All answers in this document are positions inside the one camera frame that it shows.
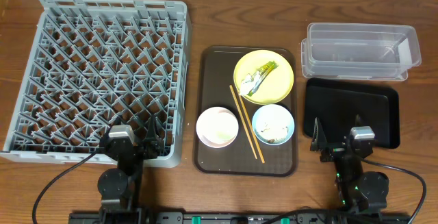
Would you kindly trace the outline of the light blue bowl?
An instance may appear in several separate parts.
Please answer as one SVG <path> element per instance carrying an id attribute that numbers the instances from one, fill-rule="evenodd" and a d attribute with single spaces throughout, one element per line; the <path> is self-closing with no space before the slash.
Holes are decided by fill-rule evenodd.
<path id="1" fill-rule="evenodd" d="M 258 140 L 272 146 L 286 143 L 295 132 L 292 113 L 277 104 L 261 106 L 252 117 L 251 125 Z"/>

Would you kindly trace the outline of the pink bowl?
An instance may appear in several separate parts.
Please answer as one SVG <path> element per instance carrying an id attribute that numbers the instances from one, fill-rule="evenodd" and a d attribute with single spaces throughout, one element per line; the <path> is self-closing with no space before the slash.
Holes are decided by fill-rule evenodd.
<path id="1" fill-rule="evenodd" d="M 219 149 L 230 145 L 237 137 L 239 123 L 228 109 L 212 107 L 201 113 L 196 122 L 196 134 L 206 146 Z"/>

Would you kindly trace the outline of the yellow plate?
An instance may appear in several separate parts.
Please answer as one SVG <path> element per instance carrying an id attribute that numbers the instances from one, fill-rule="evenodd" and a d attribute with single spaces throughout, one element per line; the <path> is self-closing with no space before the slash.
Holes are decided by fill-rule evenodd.
<path id="1" fill-rule="evenodd" d="M 267 65 L 276 65 L 253 93 L 243 95 L 241 85 L 248 80 L 249 75 L 261 72 Z M 294 85 L 294 70 L 285 56 L 271 50 L 255 50 L 243 55 L 235 65 L 233 82 L 239 94 L 249 102 L 267 105 L 278 103 L 288 96 Z"/>

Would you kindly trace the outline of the green snack wrapper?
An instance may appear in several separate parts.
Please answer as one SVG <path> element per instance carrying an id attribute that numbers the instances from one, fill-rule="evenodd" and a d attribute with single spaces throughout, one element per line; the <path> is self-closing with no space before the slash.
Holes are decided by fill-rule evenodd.
<path id="1" fill-rule="evenodd" d="M 245 78 L 241 81 L 239 87 L 240 96 L 252 96 L 257 92 L 259 86 L 264 81 L 265 78 L 276 69 L 278 64 L 274 61 L 265 63 L 260 66 L 254 73 L 247 74 Z"/>

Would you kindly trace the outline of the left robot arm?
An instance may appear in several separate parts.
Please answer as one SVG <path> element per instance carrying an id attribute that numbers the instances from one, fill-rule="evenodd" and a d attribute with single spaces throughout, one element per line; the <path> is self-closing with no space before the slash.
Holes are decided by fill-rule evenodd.
<path id="1" fill-rule="evenodd" d="M 162 139 L 152 116 L 146 122 L 146 137 L 137 137 L 130 125 L 116 119 L 99 142 L 101 151 L 117 162 L 100 176 L 101 223 L 145 223 L 148 214 L 138 205 L 144 161 L 160 155 Z"/>

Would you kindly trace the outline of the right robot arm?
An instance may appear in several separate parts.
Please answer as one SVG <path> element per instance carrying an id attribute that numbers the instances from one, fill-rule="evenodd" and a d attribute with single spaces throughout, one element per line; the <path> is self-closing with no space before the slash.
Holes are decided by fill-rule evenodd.
<path id="1" fill-rule="evenodd" d="M 310 150 L 320 152 L 321 162 L 335 165 L 339 197 L 349 212 L 373 214 L 387 207 L 389 178 L 362 167 L 362 161 L 373 153 L 374 143 L 375 133 L 369 126 L 352 127 L 341 142 L 329 142 L 320 120 L 314 120 Z"/>

